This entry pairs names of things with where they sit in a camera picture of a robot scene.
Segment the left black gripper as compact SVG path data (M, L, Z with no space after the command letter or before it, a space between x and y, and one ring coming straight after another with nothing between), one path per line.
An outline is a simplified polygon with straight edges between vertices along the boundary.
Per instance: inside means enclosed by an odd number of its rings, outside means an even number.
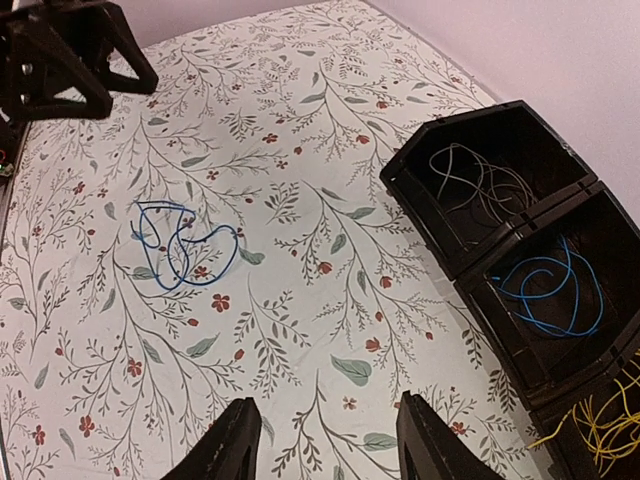
M79 24L95 8L100 80L81 58L86 38ZM114 52L136 78L111 70ZM14 121L104 119L113 104L107 90L151 95L158 81L122 8L111 1L42 1L1 14L1 109Z

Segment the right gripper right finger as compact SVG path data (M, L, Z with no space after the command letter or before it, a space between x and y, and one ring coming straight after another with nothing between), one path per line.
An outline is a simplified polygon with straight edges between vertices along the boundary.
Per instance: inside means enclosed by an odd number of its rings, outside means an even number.
M419 394L402 394L396 434L402 480L501 479L458 439Z

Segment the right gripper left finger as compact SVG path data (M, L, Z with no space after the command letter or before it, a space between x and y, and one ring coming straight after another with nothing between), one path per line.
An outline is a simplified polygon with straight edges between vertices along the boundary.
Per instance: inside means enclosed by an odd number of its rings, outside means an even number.
M261 428L262 419L254 399L233 400L172 469L172 479L255 479Z

